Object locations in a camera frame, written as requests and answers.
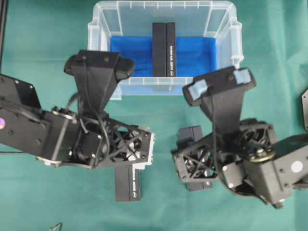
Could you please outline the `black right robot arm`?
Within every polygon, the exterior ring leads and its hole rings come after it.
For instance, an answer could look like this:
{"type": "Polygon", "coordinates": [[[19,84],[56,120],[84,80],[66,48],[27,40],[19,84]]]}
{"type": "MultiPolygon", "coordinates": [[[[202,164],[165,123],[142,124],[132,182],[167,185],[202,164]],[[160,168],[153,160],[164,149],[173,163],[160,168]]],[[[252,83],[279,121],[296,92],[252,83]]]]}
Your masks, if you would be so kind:
{"type": "Polygon", "coordinates": [[[293,190],[308,187],[307,134],[278,141],[272,124],[255,119],[241,121],[232,133],[216,128],[197,141],[181,139],[171,155],[182,182],[219,181],[276,209],[293,190]]]}

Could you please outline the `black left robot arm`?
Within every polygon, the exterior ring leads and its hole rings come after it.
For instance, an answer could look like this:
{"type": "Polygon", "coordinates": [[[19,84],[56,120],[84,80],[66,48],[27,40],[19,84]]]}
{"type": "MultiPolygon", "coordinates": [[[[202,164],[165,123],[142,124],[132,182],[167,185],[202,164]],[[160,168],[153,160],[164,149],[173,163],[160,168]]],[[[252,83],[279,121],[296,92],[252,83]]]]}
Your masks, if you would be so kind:
{"type": "Polygon", "coordinates": [[[98,167],[152,164],[155,135],[111,118],[79,115],[69,108],[41,108],[34,86],[0,77],[0,142],[46,165],[98,167]]]}

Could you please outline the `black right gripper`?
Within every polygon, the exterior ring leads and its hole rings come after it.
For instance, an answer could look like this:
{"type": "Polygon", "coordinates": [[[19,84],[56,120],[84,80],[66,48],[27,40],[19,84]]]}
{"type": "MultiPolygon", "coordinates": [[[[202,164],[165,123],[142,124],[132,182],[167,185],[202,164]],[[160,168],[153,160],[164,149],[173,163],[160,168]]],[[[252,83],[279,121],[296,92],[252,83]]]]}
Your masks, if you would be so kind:
{"type": "Polygon", "coordinates": [[[188,185],[208,185],[222,178],[222,167],[257,158],[257,149],[277,142],[272,124],[249,118],[230,134],[203,136],[200,126],[180,128],[177,148],[171,152],[178,178],[188,185]]]}

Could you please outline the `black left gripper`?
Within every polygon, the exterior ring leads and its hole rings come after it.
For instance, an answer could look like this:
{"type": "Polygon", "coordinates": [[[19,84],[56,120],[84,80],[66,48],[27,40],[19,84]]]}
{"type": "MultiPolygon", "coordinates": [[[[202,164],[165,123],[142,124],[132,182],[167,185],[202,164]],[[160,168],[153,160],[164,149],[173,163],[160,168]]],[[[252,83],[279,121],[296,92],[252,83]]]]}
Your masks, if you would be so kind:
{"type": "Polygon", "coordinates": [[[78,125],[77,137],[70,146],[68,164],[83,168],[145,168],[152,164],[155,134],[128,125],[103,113],[96,118],[69,113],[78,125]]]}

